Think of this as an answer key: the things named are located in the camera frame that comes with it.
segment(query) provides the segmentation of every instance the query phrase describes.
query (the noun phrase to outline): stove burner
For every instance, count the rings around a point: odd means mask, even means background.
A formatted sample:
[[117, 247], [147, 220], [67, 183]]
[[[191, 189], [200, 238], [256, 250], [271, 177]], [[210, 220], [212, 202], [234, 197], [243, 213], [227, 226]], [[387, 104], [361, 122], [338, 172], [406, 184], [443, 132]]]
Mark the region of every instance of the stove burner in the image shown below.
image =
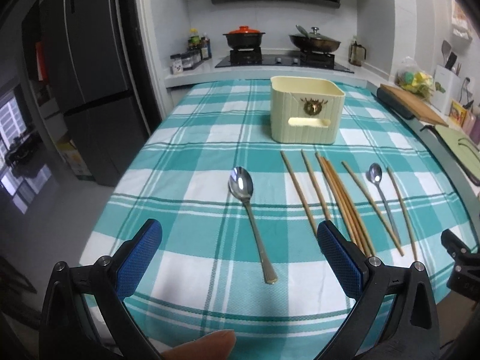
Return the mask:
[[255, 65], [262, 63], [262, 49], [256, 47], [252, 50], [230, 50], [230, 63], [232, 65]]
[[300, 61], [308, 66], [333, 69], [335, 55], [327, 52], [300, 51]]

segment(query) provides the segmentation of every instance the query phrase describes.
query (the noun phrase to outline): checkered tablecloth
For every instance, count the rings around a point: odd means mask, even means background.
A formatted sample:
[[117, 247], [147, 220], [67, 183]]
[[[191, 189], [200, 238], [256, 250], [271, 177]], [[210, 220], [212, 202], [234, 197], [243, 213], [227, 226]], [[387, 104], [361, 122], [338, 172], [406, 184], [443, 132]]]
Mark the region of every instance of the checkered tablecloth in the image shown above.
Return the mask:
[[[213, 330], [234, 329], [232, 359], [312, 359], [345, 319], [354, 301], [345, 296], [319, 250], [280, 149], [287, 153], [317, 222], [324, 217], [300, 149], [307, 152], [339, 230], [347, 237], [315, 151], [340, 174], [377, 255], [385, 264], [410, 266], [410, 240], [388, 174], [381, 187], [405, 257], [340, 162], [347, 161], [363, 177], [382, 210], [376, 188], [363, 173], [373, 162], [384, 170], [391, 167], [435, 299], [447, 294], [453, 261], [440, 233], [450, 228], [476, 247], [459, 196], [427, 149], [369, 91], [338, 86], [346, 99], [333, 145], [281, 145], [271, 139], [269, 80], [196, 85], [148, 140], [115, 189], [81, 259], [90, 264], [112, 254], [145, 220], [160, 221], [160, 249], [136, 293], [125, 300], [148, 337], [175, 346]], [[248, 169], [253, 177], [251, 204], [279, 277], [274, 285], [263, 283], [247, 213], [229, 194], [227, 180], [234, 166]], [[387, 298], [364, 345], [373, 344], [390, 305]]]

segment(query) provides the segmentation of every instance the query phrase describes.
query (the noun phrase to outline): chopstick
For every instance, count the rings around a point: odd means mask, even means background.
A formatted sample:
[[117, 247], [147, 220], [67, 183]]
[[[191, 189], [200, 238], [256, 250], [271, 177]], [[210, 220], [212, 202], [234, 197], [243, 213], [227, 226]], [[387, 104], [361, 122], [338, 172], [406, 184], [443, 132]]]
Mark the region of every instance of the chopstick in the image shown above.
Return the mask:
[[357, 211], [357, 208], [355, 207], [355, 204], [353, 203], [349, 193], [347, 192], [345, 185], [343, 184], [337, 171], [335, 171], [335, 168], [333, 167], [332, 163], [328, 161], [326, 158], [324, 158], [324, 161], [330, 170], [330, 174], [333, 176], [334, 180], [336, 181], [340, 189], [340, 194], [343, 196], [343, 199], [346, 203], [346, 208], [347, 210], [349, 210], [350, 216], [353, 219], [353, 225], [355, 227], [355, 237], [360, 241], [362, 245], [362, 249], [364, 250], [364, 253], [367, 257], [374, 255], [374, 252], [372, 251], [373, 249], [372, 242], [371, 240], [370, 242], [368, 242], [367, 233], [366, 231], [364, 231], [365, 225], [363, 225], [362, 227], [362, 224], [363, 224], [362, 218], [360, 217]]
[[358, 233], [359, 233], [359, 235], [362, 239], [362, 244], [364, 245], [364, 249], [366, 249], [366, 251], [368, 250], [371, 256], [375, 256], [374, 243], [371, 241], [369, 232], [368, 232], [368, 230], [367, 230], [367, 228], [366, 228], [366, 226], [365, 226], [365, 224], [362, 220], [362, 217], [361, 217], [360, 213], [357, 210], [357, 207], [355, 206], [351, 196], [347, 192], [347, 189], [345, 188], [345, 185], [343, 184], [342, 179], [340, 178], [338, 173], [335, 171], [335, 168], [333, 167], [332, 163], [328, 161], [328, 164], [330, 165], [330, 168], [332, 169], [332, 171], [334, 172], [334, 175], [337, 177], [340, 185], [342, 186], [344, 194], [345, 194], [345, 196], [346, 196], [346, 198], [347, 198], [347, 200], [350, 204], [350, 208], [353, 212], [353, 215], [357, 219]]
[[315, 192], [317, 193], [318, 200], [320, 200], [320, 204], [322, 205], [323, 209], [323, 214], [325, 215], [326, 220], [331, 220], [330, 212], [328, 211], [328, 207], [325, 203], [325, 199], [323, 198], [322, 192], [320, 191], [320, 187], [318, 185], [317, 179], [314, 174], [314, 170], [311, 168], [310, 162], [308, 161], [308, 158], [305, 154], [305, 152], [300, 150], [301, 156], [303, 157], [303, 162], [305, 163], [305, 166], [307, 168], [308, 174], [310, 176], [311, 183], [313, 184], [313, 188], [315, 189]]
[[395, 247], [397, 248], [398, 252], [400, 253], [400, 256], [404, 256], [404, 252], [402, 250], [402, 246], [400, 245], [397, 237], [395, 236], [395, 234], [393, 233], [393, 230], [392, 228], [390, 227], [390, 225], [387, 223], [387, 221], [385, 220], [385, 218], [383, 217], [383, 214], [382, 212], [380, 211], [380, 209], [378, 208], [377, 206], [377, 203], [375, 203], [375, 200], [373, 200], [370, 196], [370, 193], [368, 192], [368, 190], [366, 189], [366, 187], [363, 185], [363, 183], [359, 180], [359, 178], [357, 177], [357, 175], [355, 173], [353, 173], [352, 169], [350, 168], [349, 164], [346, 163], [345, 161], [342, 161], [342, 165], [345, 167], [346, 171], [348, 173], [350, 173], [350, 176], [352, 176], [352, 179], [355, 181], [355, 183], [358, 185], [358, 187], [360, 188], [360, 190], [363, 192], [363, 194], [365, 195], [365, 197], [367, 198], [367, 200], [369, 201], [369, 203], [371, 204], [371, 206], [373, 207], [373, 209], [375, 210], [375, 212], [377, 213], [378, 217], [380, 218], [380, 220], [382, 221], [383, 223], [383, 226], [385, 226], [385, 229], [387, 230], [387, 233], [388, 235], [390, 236], [390, 238], [392, 239], [393, 243], [395, 244]]
[[283, 150], [280, 150], [280, 154], [282, 155], [283, 162], [285, 163], [285, 166], [290, 173], [290, 177], [292, 178], [293, 185], [295, 186], [295, 189], [297, 190], [298, 197], [300, 198], [300, 201], [303, 205], [305, 213], [307, 214], [307, 218], [310, 222], [311, 229], [313, 230], [313, 233], [315, 234], [315, 237], [316, 237], [317, 236], [317, 226], [315, 224], [314, 216], [311, 214], [310, 207], [308, 206], [307, 201], [305, 199], [305, 196], [303, 195], [302, 189], [300, 188], [300, 185], [297, 181], [297, 178], [295, 177], [295, 173], [293, 173], [293, 169], [290, 165], [289, 159], [287, 158], [287, 156], [286, 156], [286, 154], [284, 153]]
[[395, 188], [395, 192], [397, 192], [400, 206], [402, 207], [402, 212], [403, 212], [403, 216], [405, 218], [405, 223], [406, 223], [406, 229], [409, 232], [410, 244], [412, 245], [413, 258], [415, 259], [415, 261], [418, 261], [419, 259], [417, 255], [417, 247], [415, 245], [415, 238], [413, 235], [412, 223], [410, 222], [409, 213], [407, 211], [407, 208], [405, 207], [405, 203], [403, 202], [403, 198], [402, 198], [402, 195], [400, 194], [400, 190], [398, 189], [398, 185], [397, 185], [397, 182], [395, 181], [395, 177], [393, 176], [392, 169], [387, 167], [387, 172], [388, 172], [388, 175], [390, 176], [390, 179], [392, 180], [392, 184]]
[[343, 220], [345, 221], [345, 226], [347, 231], [349, 232], [349, 236], [352, 242], [357, 244], [357, 246], [360, 248], [362, 252], [363, 246], [360, 240], [357, 237], [356, 231], [355, 231], [355, 226], [353, 224], [353, 219], [351, 218], [351, 215], [349, 211], [346, 208], [345, 202], [343, 200], [343, 197], [340, 195], [340, 191], [338, 189], [338, 186], [333, 179], [332, 175], [330, 174], [330, 169], [328, 168], [328, 164], [325, 162], [325, 159], [323, 157], [320, 157], [317, 152], [315, 152], [315, 156], [317, 157], [318, 163], [320, 164], [320, 167], [322, 168], [323, 175], [325, 176], [328, 185], [330, 186], [330, 189], [333, 192], [333, 195], [335, 196], [335, 200], [337, 201], [338, 207], [340, 209], [340, 212], [342, 213]]

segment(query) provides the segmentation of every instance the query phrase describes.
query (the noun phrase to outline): screw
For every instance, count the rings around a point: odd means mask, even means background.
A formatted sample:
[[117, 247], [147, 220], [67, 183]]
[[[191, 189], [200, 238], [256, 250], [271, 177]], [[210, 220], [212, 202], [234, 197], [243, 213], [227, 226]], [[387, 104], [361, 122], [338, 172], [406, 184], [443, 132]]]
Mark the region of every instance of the screw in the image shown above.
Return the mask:
[[97, 260], [97, 263], [101, 266], [107, 266], [110, 264], [110, 261], [112, 261], [110, 256], [102, 256]]
[[63, 261], [59, 261], [55, 264], [54, 268], [56, 271], [61, 271], [63, 268], [65, 268], [65, 263]]
[[413, 263], [413, 266], [415, 267], [415, 269], [417, 271], [423, 271], [425, 269], [425, 266], [420, 262], [420, 261], [416, 261]]
[[378, 257], [372, 256], [368, 259], [368, 262], [373, 266], [379, 266], [382, 263], [382, 260]]

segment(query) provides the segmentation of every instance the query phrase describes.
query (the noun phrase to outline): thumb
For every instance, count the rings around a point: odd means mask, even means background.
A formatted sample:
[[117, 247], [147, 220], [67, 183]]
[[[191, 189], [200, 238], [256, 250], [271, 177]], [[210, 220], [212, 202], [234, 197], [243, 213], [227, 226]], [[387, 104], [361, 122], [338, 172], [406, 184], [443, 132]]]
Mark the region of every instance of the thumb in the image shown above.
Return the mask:
[[237, 338], [233, 330], [218, 330], [162, 353], [165, 360], [227, 360]]

